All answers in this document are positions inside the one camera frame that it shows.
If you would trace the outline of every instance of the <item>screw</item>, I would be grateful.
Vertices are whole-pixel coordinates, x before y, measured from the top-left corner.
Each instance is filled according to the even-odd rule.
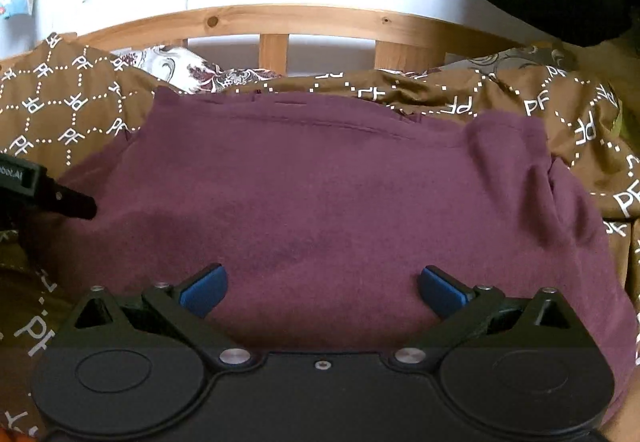
[[[332,364],[329,361],[316,362],[316,370],[328,370]]]
[[[420,348],[401,348],[396,352],[396,359],[404,364],[418,364],[427,357]]]
[[[220,354],[220,361],[225,364],[245,364],[251,354],[244,348],[227,348]]]

